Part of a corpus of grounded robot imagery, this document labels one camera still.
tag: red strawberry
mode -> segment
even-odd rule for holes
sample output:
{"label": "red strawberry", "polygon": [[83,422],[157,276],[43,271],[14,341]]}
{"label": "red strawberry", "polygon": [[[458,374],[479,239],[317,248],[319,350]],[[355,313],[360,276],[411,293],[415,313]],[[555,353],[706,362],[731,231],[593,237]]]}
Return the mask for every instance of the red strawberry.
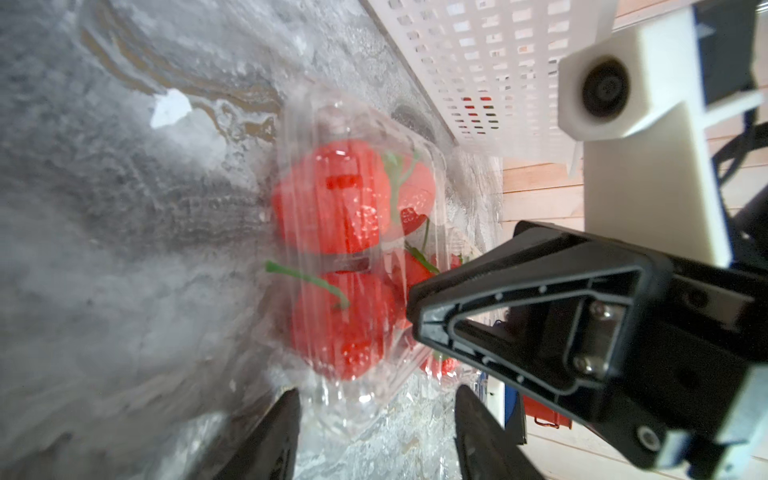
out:
{"label": "red strawberry", "polygon": [[403,302],[408,299],[411,287],[436,275],[408,250],[395,250],[389,255],[392,259],[392,281],[395,284],[395,291],[400,295]]}
{"label": "red strawberry", "polygon": [[436,187],[429,168],[411,157],[384,155],[383,161],[392,186],[390,211],[394,216],[383,239],[390,241],[418,230],[426,222],[435,205]]}
{"label": "red strawberry", "polygon": [[[429,262],[432,265],[437,265],[437,255],[433,254],[429,258]],[[464,263],[464,259],[462,259],[459,255],[454,255],[451,253],[451,268],[450,270],[453,270],[455,268],[459,268]]]}
{"label": "red strawberry", "polygon": [[386,354],[397,310],[392,288],[377,276],[327,273],[302,286],[291,316],[293,348],[325,377],[355,379]]}
{"label": "red strawberry", "polygon": [[389,178],[365,141],[315,150],[272,192],[280,235],[299,250],[355,253],[379,243],[392,223]]}
{"label": "red strawberry", "polygon": [[457,366],[458,360],[447,355],[443,355],[440,352],[432,352],[432,355],[424,360],[421,368],[422,371],[427,373],[427,375],[439,377],[447,376],[453,373]]}

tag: white plastic basket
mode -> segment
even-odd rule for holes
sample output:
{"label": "white plastic basket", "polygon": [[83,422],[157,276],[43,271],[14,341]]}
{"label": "white plastic basket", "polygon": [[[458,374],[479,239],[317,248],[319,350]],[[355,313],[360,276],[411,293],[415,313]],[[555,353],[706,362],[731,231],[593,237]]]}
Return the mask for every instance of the white plastic basket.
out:
{"label": "white plastic basket", "polygon": [[569,162],[558,62],[611,30],[615,0],[369,0],[459,145]]}

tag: clear plastic container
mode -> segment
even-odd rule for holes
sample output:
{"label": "clear plastic container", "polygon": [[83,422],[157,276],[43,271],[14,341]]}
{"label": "clear plastic container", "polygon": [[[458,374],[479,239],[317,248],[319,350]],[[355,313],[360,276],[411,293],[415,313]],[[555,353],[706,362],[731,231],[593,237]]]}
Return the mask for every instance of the clear plastic container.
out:
{"label": "clear plastic container", "polygon": [[290,300],[265,337],[311,369],[290,380],[305,408],[354,438],[431,356],[413,340],[405,305],[413,284],[449,268],[445,160],[316,84],[294,89],[281,125],[271,202],[283,256],[266,268]]}

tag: marble surface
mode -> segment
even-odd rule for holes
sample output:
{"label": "marble surface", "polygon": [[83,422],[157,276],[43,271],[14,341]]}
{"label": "marble surface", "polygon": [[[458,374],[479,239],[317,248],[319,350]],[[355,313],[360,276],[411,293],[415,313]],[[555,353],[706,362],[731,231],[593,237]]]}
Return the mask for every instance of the marble surface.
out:
{"label": "marble surface", "polygon": [[[267,195],[297,78],[347,91],[434,141],[448,159],[450,220],[481,250],[493,246],[500,165],[453,151],[355,0],[1,9],[3,478],[206,478],[272,404],[263,365],[273,352],[253,332],[269,315]],[[171,91],[188,108],[168,104]],[[158,105],[170,108],[165,123]],[[449,401],[413,400],[422,381],[409,380],[393,405],[431,412]],[[406,420],[391,425],[403,445],[424,435]],[[377,428],[370,438],[396,435]],[[297,473],[375,478],[341,462],[369,447],[350,448],[305,455]],[[444,476],[427,471],[418,475]]]}

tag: screw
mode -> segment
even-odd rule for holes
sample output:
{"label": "screw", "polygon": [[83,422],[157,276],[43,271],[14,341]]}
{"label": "screw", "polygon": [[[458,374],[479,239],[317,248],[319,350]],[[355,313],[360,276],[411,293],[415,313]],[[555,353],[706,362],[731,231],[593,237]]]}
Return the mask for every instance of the screw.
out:
{"label": "screw", "polygon": [[640,440],[643,447],[652,452],[661,450],[661,440],[659,440],[659,436],[647,425],[640,425],[637,427],[637,439]]}
{"label": "screw", "polygon": [[616,309],[608,305],[607,303],[603,303],[600,300],[595,300],[590,304],[589,306],[589,313],[592,315],[592,318],[597,320],[610,320],[614,318],[614,315],[616,314]]}
{"label": "screw", "polygon": [[575,356],[573,359],[574,368],[586,375],[590,375],[594,373],[594,365],[592,364],[592,359],[590,359],[588,356]]}

